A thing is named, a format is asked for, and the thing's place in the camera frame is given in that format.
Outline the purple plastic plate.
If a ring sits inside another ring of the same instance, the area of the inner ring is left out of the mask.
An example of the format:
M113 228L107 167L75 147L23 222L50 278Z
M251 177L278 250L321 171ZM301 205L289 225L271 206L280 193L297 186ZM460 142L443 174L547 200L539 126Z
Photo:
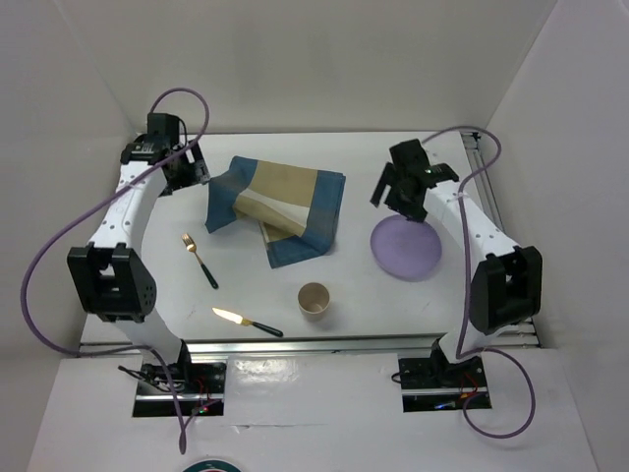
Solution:
M442 256L441 240L432 226L398 214L374 227L370 247L382 270L405 281L429 278Z

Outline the blue beige checked cloth napkin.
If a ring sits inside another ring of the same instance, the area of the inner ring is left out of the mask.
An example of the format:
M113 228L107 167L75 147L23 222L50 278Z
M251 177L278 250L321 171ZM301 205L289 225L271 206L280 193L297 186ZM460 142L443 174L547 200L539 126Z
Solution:
M335 242L345 183L339 172L235 156L210 179L205 228L256 221L273 268L318 258Z

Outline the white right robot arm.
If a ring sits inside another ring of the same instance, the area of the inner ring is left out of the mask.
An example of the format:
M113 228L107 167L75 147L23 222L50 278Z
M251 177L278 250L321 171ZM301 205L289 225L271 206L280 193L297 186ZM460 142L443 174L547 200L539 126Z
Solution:
M386 204L414 222L434 217L464 252L463 320L433 343L429 361L432 380L450 385L508 326L540 311L543 258L537 248L522 247L499 230L449 165L430 163L419 140L399 143L389 153L372 204Z

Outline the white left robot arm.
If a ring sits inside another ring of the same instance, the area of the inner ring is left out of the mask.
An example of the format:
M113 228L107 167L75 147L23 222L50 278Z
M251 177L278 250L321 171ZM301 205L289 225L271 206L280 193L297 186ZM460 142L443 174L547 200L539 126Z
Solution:
M195 141L171 146L144 136L127 145L117 187L123 194L108 205L88 243L67 257L84 310L147 346L145 367L173 392L190 387L194 368L186 342L157 312L157 284L141 259L143 236L160 197L208 181Z

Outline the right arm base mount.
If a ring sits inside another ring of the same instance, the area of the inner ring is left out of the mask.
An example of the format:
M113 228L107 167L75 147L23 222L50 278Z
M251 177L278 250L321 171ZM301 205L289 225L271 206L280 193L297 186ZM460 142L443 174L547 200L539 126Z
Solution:
M401 387L405 413L461 410L468 399L470 409L491 408L479 357L442 374L436 372L429 358L400 358L398 371L390 378Z

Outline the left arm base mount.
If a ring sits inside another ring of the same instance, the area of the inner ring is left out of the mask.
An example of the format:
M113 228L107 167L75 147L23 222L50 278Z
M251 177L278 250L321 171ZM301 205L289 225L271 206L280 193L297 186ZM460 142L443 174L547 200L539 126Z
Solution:
M154 366L142 365L132 370L121 365L118 370L137 382L133 417L175 417L172 394L164 374ZM227 364L225 362L195 363L189 366L188 377L173 376L175 391L187 418L193 416L222 416Z

